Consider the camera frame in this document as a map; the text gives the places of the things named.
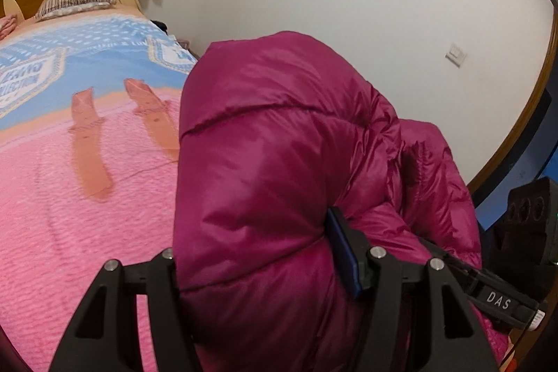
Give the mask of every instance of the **bed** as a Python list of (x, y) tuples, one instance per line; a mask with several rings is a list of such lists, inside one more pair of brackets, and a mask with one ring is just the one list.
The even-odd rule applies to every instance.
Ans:
[[(0, 326), (44, 372), (110, 258), (171, 244), (178, 112), (195, 58), (138, 0), (44, 22), (43, 0), (0, 0)], [(146, 371), (154, 370), (138, 308)]]

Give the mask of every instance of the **silver pin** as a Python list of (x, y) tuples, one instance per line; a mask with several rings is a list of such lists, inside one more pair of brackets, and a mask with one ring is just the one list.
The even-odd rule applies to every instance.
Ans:
[(163, 251), (163, 257), (166, 259), (172, 259), (172, 248), (167, 248)]
[(111, 259), (105, 262), (104, 269), (108, 272), (113, 272), (116, 268), (118, 268), (118, 260)]
[(442, 259), (434, 257), (433, 259), (430, 259), (430, 266), (439, 272), (440, 270), (443, 270), (446, 265)]
[(381, 246), (374, 246), (370, 249), (370, 255), (375, 259), (383, 259), (387, 255), (387, 251)]

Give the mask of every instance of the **blue printed bedspread section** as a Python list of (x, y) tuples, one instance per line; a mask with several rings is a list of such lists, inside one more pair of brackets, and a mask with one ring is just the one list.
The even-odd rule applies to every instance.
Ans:
[(111, 13), (45, 24), (0, 42), (0, 130), (68, 108), (90, 87), (95, 97), (120, 92), (128, 78), (182, 89), (195, 64), (144, 18)]

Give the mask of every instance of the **light switch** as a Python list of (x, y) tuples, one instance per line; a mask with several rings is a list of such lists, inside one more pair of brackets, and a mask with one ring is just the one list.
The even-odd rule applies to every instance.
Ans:
[(446, 58), (456, 64), (458, 67), (461, 67), (466, 56), (467, 53), (459, 48), (456, 44), (452, 44), (450, 47), (450, 51), (448, 51), (446, 54)]

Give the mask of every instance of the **puffer jacket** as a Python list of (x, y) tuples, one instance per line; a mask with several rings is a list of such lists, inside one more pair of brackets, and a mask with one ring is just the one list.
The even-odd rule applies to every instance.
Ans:
[[(312, 37), (214, 43), (181, 103), (174, 251), (206, 372), (347, 364), (363, 308), (335, 273), (330, 206), (398, 259), (425, 263), (423, 236), (481, 266), (473, 205), (438, 128), (398, 119)], [(507, 337), (481, 320), (501, 359)]]

